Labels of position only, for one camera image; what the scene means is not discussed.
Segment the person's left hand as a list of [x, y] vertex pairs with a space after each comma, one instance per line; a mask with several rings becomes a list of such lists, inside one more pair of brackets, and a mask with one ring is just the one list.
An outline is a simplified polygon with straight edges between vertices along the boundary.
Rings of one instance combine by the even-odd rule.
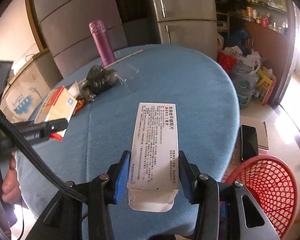
[[8, 204], [14, 205], [21, 200], [20, 184], [17, 178], [15, 157], [11, 156], [9, 170], [2, 182], [2, 200]]

